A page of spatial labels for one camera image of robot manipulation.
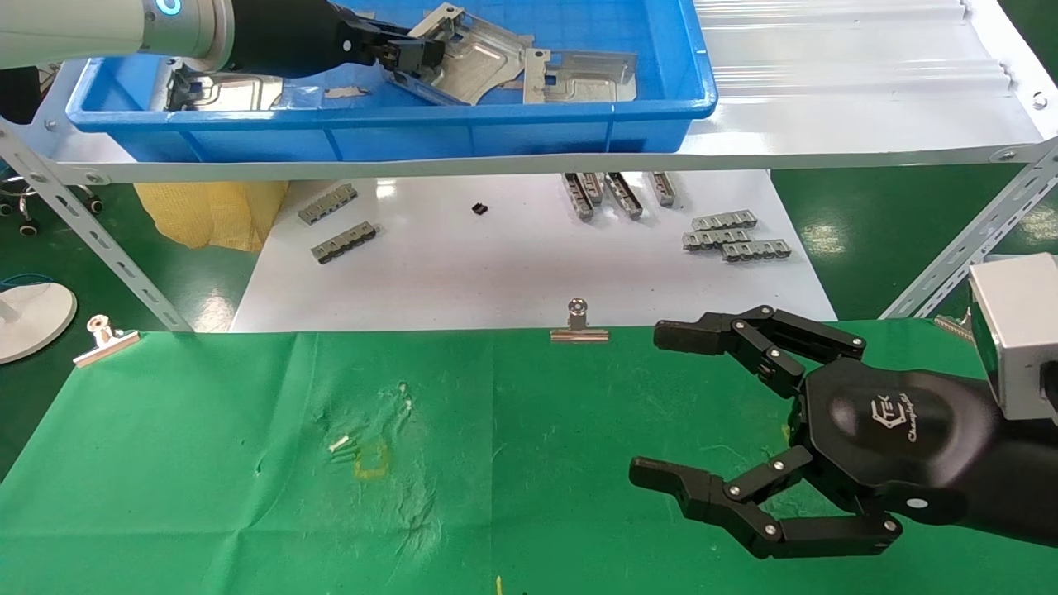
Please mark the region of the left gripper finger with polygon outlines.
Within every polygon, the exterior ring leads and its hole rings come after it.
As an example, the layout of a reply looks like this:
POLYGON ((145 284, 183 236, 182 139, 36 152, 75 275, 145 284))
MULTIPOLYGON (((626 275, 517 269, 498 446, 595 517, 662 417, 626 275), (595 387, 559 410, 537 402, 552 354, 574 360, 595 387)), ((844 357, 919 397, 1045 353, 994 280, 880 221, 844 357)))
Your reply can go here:
POLYGON ((423 72, 437 68, 437 65, 423 53, 382 53, 382 67, 393 73, 420 78, 423 72))
POLYGON ((409 29, 393 24, 370 24, 373 29, 373 53, 379 58, 442 58, 445 42, 411 35, 409 29))

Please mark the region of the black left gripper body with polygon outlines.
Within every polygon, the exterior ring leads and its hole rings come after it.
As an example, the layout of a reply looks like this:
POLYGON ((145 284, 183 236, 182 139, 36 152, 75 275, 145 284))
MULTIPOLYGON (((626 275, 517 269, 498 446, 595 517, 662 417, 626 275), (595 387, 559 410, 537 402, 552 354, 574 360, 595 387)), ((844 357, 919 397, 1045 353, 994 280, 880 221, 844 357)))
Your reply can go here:
POLYGON ((318 72, 343 64, 375 65, 384 56, 389 24, 338 4, 322 5, 330 40, 318 50, 318 72))

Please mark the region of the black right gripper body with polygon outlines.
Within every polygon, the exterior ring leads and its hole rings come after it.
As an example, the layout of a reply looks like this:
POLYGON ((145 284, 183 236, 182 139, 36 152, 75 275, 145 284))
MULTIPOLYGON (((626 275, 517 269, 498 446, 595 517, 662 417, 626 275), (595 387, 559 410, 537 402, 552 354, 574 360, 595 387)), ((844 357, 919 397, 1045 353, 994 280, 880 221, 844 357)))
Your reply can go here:
POLYGON ((841 359, 805 378, 789 443, 808 449, 806 477, 844 512, 970 525, 1002 421, 982 380, 841 359))

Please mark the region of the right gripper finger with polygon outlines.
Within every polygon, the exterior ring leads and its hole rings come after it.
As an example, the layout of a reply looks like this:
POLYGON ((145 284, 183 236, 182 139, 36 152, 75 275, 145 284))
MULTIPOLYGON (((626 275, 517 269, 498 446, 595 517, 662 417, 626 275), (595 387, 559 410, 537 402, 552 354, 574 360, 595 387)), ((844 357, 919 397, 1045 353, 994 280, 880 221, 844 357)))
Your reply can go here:
POLYGON ((698 355, 730 355, 782 398, 801 394, 806 369, 797 355, 827 364, 861 360, 865 339, 820 321, 760 306, 738 315, 707 312, 697 321, 658 321, 654 346, 698 355))
POLYGON ((815 456, 801 445, 726 481, 707 470, 634 457, 630 481, 672 495, 685 519, 712 525, 736 539, 758 559, 878 556, 902 535, 902 524, 859 503, 851 516, 789 517, 780 520, 762 504, 809 475, 815 456))

